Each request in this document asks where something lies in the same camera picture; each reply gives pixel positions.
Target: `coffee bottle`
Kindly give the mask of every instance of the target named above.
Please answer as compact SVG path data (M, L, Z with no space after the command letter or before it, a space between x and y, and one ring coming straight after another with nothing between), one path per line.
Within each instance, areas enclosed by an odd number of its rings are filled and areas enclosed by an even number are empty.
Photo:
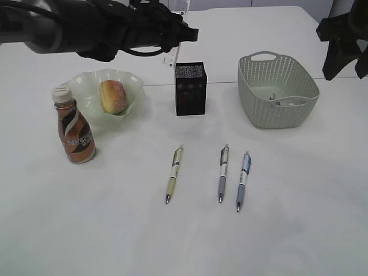
M93 158L96 147L90 126L76 106L69 87L52 91L58 115L59 136L72 163L80 164Z

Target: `cable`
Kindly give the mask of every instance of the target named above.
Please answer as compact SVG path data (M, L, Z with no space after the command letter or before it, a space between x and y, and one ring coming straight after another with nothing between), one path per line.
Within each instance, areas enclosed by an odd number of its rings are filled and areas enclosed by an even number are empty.
M22 2L11 1L11 0L0 0L0 6L2 6L2 7L13 7L13 8L16 8L16 9L26 10L28 12L34 12L34 13L37 13L41 16L50 18L50 19L52 19L52 20L54 20L58 23L61 23L62 25L65 24L65 25L69 25L69 26L73 26L73 27L77 26L79 29L81 29L85 32L88 32L91 35L93 35L94 37L98 38L103 43L106 43L106 44L108 44L112 47L115 47L119 50L122 50L123 52L126 52L130 55L147 57L147 56L156 56L156 55L159 55L159 54L163 53L162 49L157 50L155 52L137 52L137 51L122 47L121 45L118 45L115 41L112 41L112 40L110 40L109 38L107 38L105 36L100 36L100 35L96 34L95 31L89 29L88 27L86 27L84 25L81 25L78 22L75 22L73 20L69 20L68 18L61 17L61 16L59 16L55 13L52 13L48 10L44 10L40 7L32 6L32 5L29 5L29 4L26 4L26 3L22 3Z

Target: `white wall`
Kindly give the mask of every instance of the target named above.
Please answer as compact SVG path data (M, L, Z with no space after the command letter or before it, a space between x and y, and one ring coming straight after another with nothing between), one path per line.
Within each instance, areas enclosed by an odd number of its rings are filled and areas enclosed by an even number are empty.
M252 7L299 6L320 22L329 16L332 3L333 0L253 0Z
M351 6L354 3L354 0L334 0L331 16L339 16L343 13L348 13L351 10Z
M175 0L170 1L170 9L173 10ZM208 10L216 7L250 7L251 0L191 0L190 10Z

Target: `bottle cap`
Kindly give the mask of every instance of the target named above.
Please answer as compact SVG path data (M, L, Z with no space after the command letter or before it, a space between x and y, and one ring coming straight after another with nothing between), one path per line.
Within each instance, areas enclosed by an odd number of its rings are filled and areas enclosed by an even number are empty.
M66 86L53 89L51 94L53 101L57 104L63 104L73 99L70 88Z

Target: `glass bowl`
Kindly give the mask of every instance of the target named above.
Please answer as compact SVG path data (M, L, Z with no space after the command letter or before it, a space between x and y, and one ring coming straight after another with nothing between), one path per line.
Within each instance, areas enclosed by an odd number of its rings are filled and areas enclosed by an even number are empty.
M115 115L105 113L99 94L100 83L109 79L121 82L128 98L128 106ZM146 99L143 81L139 77L115 69L81 73L64 82L62 86L68 86L71 89L78 109L92 125L119 122Z

